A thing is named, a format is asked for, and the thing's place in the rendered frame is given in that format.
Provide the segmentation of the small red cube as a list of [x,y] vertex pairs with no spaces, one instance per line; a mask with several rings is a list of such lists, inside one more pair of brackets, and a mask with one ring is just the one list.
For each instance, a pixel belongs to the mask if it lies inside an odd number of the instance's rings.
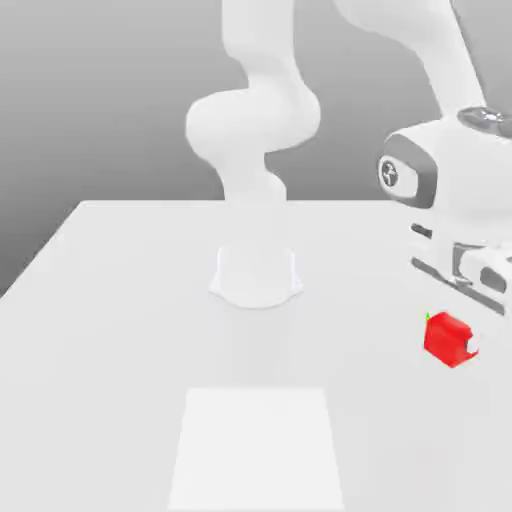
[[479,354],[472,348],[471,327],[447,312],[426,319],[424,349],[450,368],[455,368]]

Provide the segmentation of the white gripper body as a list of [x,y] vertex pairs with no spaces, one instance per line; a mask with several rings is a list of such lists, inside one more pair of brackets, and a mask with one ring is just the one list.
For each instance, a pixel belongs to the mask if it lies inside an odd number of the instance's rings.
[[450,278],[417,257],[409,264],[436,309],[470,325],[512,325],[512,254],[463,254]]

